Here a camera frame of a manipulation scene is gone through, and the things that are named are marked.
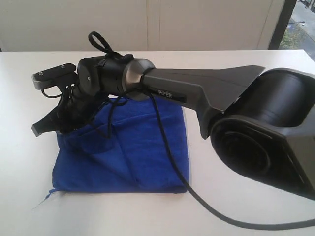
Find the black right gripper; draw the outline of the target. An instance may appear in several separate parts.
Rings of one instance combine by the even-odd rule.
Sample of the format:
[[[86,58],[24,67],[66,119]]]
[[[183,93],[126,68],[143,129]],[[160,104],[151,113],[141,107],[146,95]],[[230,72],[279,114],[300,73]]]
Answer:
[[[103,94],[90,96],[80,85],[68,87],[57,105],[41,120],[31,126],[36,137],[46,132],[69,133],[87,125],[103,106]]]

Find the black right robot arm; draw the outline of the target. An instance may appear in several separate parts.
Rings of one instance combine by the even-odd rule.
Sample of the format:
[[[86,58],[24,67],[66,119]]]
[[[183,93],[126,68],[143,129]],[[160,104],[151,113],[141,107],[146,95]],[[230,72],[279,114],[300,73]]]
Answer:
[[[58,87],[58,105],[32,125],[35,135],[81,128],[110,95],[142,101],[156,96],[196,111],[230,169],[258,182],[315,197],[315,77],[258,65],[226,69],[156,68],[131,54],[107,53],[32,77],[38,90]]]

